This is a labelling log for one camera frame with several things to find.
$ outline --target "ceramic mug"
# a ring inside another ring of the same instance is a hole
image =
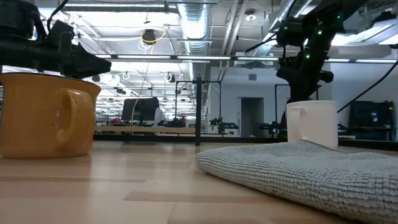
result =
[[[337,109],[334,101],[300,101],[287,107],[288,142],[309,140],[331,149],[338,146]]]
[[[99,86],[34,73],[0,74],[0,84],[0,155],[50,159],[90,153]]]

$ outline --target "doorway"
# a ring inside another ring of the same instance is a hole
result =
[[[241,137],[254,135],[256,123],[264,122],[264,99],[241,98]]]

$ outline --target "mug handle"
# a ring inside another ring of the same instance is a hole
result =
[[[89,94],[84,91],[62,88],[60,90],[61,98],[67,97],[70,100],[70,121],[69,127],[61,129],[57,133],[57,141],[60,146],[68,144],[78,135],[78,129],[89,128],[93,125],[93,106]],[[82,116],[81,111],[89,111],[89,117]]]
[[[307,137],[303,136],[300,130],[301,117],[305,112],[304,108],[297,106],[292,108],[292,113],[290,114],[291,118],[294,120],[293,132],[298,133],[300,140],[308,140]]]

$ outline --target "gray towel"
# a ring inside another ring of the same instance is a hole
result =
[[[398,223],[395,157],[298,141],[212,149],[196,161],[203,172],[342,217]]]

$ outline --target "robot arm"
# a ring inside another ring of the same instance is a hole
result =
[[[48,35],[37,7],[21,0],[0,0],[0,65],[60,72],[86,78],[111,70],[111,62],[73,45],[73,27],[57,21]]]
[[[288,81],[291,101],[307,100],[319,88],[320,80],[333,81],[331,72],[322,71],[331,42],[337,32],[345,31],[343,22],[366,1],[323,0],[306,16],[288,17],[283,21],[276,33],[276,41],[283,48],[287,45],[300,47],[297,56],[286,58],[284,55],[279,60],[277,76]]]

